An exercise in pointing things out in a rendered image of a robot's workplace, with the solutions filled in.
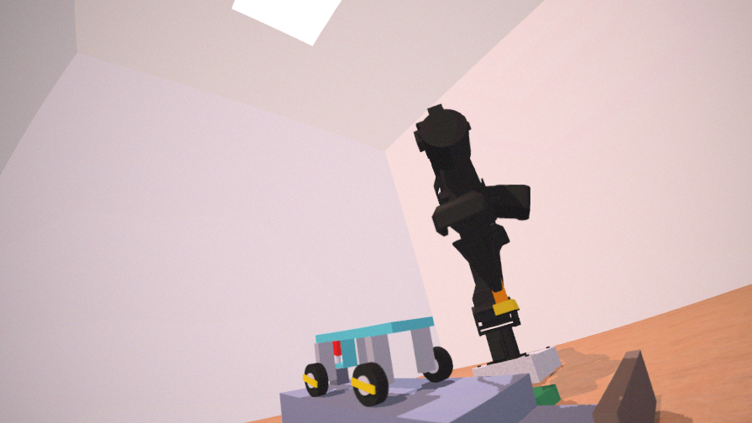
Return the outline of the yellow wedge chock with orange handle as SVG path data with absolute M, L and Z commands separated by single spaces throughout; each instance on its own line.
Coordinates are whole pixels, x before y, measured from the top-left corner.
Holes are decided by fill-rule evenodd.
M 503 315 L 520 310 L 520 308 L 518 307 L 516 303 L 516 300 L 513 300 L 513 299 L 508 300 L 508 296 L 505 292 L 503 282 L 502 282 L 502 290 L 496 293 L 493 292 L 493 297 L 496 301 L 496 305 L 493 305 L 493 310 L 496 314 L 496 317 L 503 316 Z

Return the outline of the blue-topped wheeled trolley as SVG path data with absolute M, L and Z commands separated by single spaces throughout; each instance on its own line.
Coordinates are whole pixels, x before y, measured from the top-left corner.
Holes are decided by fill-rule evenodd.
M 429 316 L 316 335 L 316 363 L 309 363 L 303 374 L 309 395 L 325 395 L 328 381 L 337 379 L 336 368 L 357 366 L 351 380 L 358 401 L 366 407 L 383 403 L 389 394 L 389 384 L 395 383 L 387 334 L 398 332 L 411 332 L 417 373 L 432 383 L 448 379 L 453 371 L 452 357 L 443 347 L 433 347 L 430 326 L 434 325 L 433 317 Z M 340 341 L 342 351 L 342 362 L 338 364 L 333 352 L 336 341 Z

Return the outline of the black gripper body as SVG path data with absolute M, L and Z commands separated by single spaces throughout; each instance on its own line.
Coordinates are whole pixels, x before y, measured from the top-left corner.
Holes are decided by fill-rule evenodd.
M 450 179 L 442 186 L 438 194 L 444 203 L 437 206 L 431 216 L 438 234 L 443 237 L 449 236 L 448 228 L 451 227 L 464 238 L 498 224 L 491 224 L 493 220 L 498 219 L 484 194 L 480 193 L 478 183 L 481 183 L 478 175 L 466 173 Z M 504 245 L 508 244 L 509 235 L 504 226 L 499 227 L 499 236 L 505 235 L 507 240 Z

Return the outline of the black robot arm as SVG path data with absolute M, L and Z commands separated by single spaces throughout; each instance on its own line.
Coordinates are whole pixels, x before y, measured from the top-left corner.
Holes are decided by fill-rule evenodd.
M 438 195 L 439 188 L 441 189 L 450 179 L 458 175 L 466 173 L 477 175 L 470 160 L 469 130 L 472 128 L 464 115 L 452 109 L 442 108 L 441 104 L 429 107 L 427 110 L 429 115 L 416 124 L 418 130 L 414 131 L 414 135 L 419 151 L 425 151 L 431 162 L 436 177 L 433 187 L 441 205 L 444 202 Z M 481 180 L 482 182 L 478 183 L 480 193 L 484 194 L 498 219 L 529 219 L 530 187 L 528 185 L 485 185 L 483 178 Z M 512 327 L 521 325 L 518 311 L 496 317 L 493 291 L 470 264 L 469 267 L 475 282 L 472 314 L 479 336 L 486 334 L 493 359 L 492 362 L 486 363 L 487 366 L 523 357 L 526 352 L 520 354 L 512 330 Z M 503 325 L 511 321 L 513 323 Z M 479 322 L 482 323 L 481 326 Z M 493 326 L 500 327 L 482 331 Z

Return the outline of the grey sloped ramp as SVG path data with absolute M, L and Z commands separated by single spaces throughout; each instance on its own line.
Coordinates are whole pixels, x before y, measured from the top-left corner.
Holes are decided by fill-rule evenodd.
M 279 393 L 282 423 L 654 423 L 656 398 L 643 355 L 625 353 L 601 400 L 592 405 L 537 405 L 529 373 L 394 379 L 387 399 L 358 401 L 348 368 L 337 369 L 325 395 Z

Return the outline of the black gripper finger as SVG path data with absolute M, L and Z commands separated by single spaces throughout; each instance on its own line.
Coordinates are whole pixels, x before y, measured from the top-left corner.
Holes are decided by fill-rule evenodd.
M 495 251 L 500 233 L 501 228 L 496 224 L 452 243 L 494 293 L 502 290 Z
M 498 261 L 499 261 L 498 262 L 498 266 L 499 266 L 499 271 L 500 271 L 500 278 L 501 278 L 503 284 L 504 284 L 504 277 L 503 277 L 503 274 L 502 274 L 502 264 L 501 264 L 501 260 L 500 260 L 500 251 L 501 251 L 502 246 L 506 242 L 506 240 L 507 240 L 507 238 L 506 238 L 505 235 L 500 236 L 497 239 L 496 246 L 495 246 L 496 255 L 497 255 L 497 258 L 498 258 Z

